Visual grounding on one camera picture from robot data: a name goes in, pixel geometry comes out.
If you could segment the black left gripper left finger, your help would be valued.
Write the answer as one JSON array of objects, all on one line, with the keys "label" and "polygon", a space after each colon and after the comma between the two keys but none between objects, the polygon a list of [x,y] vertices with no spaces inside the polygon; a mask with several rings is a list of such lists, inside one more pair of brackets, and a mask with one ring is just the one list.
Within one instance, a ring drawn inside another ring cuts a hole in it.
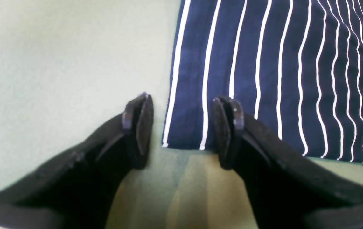
[{"label": "black left gripper left finger", "polygon": [[142,93],[89,137],[0,191],[0,229],[104,229],[121,181],[147,164],[154,122]]}]

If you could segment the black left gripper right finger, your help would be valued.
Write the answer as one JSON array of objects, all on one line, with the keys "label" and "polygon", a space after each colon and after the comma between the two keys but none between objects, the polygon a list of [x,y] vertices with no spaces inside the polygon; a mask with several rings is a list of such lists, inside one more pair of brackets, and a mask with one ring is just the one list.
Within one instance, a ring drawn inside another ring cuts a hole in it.
[{"label": "black left gripper right finger", "polygon": [[213,99],[217,153],[244,181],[260,229],[363,229],[363,185],[304,158],[239,101]]}]

